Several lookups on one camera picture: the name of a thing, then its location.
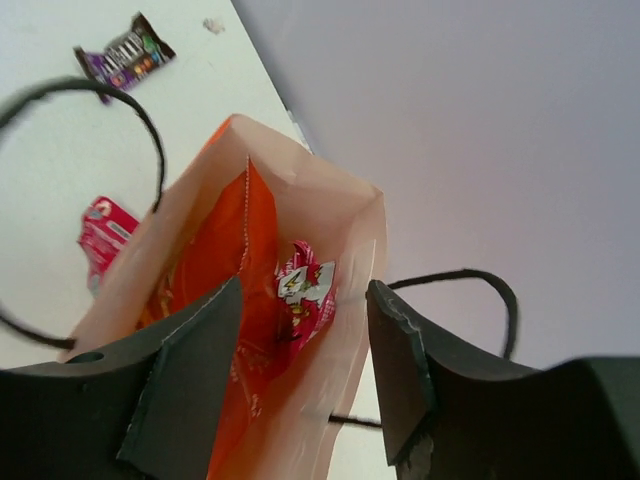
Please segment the red snack packet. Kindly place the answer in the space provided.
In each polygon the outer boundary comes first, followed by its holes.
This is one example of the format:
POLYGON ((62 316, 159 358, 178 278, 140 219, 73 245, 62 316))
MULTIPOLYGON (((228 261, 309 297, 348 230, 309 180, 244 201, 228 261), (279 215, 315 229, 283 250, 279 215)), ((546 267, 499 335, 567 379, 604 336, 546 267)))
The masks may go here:
POLYGON ((305 241, 293 243, 293 254, 279 268, 275 286, 279 302, 278 340, 296 356, 336 311, 336 262, 319 262, 305 241))

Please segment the brown M&M's pack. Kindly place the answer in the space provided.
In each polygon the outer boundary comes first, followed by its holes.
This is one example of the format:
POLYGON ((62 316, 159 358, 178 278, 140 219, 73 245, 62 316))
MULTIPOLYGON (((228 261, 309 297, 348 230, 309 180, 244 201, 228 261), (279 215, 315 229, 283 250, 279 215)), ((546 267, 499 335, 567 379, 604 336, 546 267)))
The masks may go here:
POLYGON ((87 78, 120 91, 130 90, 176 57, 142 13, 137 13, 129 30, 112 40, 102 52, 89 52, 77 46, 74 55, 87 78))

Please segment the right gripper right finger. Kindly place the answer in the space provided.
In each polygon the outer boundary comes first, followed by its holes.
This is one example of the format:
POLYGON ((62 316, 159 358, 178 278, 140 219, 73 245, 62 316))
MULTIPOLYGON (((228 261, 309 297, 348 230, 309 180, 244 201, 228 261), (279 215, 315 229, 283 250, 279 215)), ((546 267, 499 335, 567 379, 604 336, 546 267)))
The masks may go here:
POLYGON ((386 459, 400 479, 635 479, 639 361, 536 370, 416 312, 380 281, 368 332, 386 459))

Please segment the orange chips bag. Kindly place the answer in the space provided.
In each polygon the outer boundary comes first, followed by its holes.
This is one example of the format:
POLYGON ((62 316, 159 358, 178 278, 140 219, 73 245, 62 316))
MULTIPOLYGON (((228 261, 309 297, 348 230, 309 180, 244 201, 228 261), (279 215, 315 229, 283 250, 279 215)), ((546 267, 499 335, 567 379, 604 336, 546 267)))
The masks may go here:
POLYGON ((214 476, 262 412, 269 384, 290 365, 284 305, 276 295, 274 197, 253 163, 221 192, 198 231, 161 276, 136 327, 190 305, 236 276, 243 308, 208 474, 214 476))

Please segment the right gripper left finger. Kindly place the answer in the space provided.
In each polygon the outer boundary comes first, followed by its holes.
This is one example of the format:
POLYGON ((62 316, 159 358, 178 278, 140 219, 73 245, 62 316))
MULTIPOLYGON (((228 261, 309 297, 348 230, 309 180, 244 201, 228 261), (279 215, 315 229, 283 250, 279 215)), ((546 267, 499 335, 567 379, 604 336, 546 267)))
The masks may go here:
POLYGON ((1 374, 5 479, 203 479, 242 319, 231 278, 65 363, 1 374))

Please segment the pink candy packet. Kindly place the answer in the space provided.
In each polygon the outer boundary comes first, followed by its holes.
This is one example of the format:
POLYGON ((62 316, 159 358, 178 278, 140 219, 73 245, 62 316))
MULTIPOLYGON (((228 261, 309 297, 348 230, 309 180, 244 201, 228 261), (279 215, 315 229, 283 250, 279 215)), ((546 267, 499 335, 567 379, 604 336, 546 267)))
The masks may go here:
POLYGON ((97 197, 83 212, 77 243, 88 260, 87 288, 94 297, 138 225, 134 216, 106 196, 97 197))

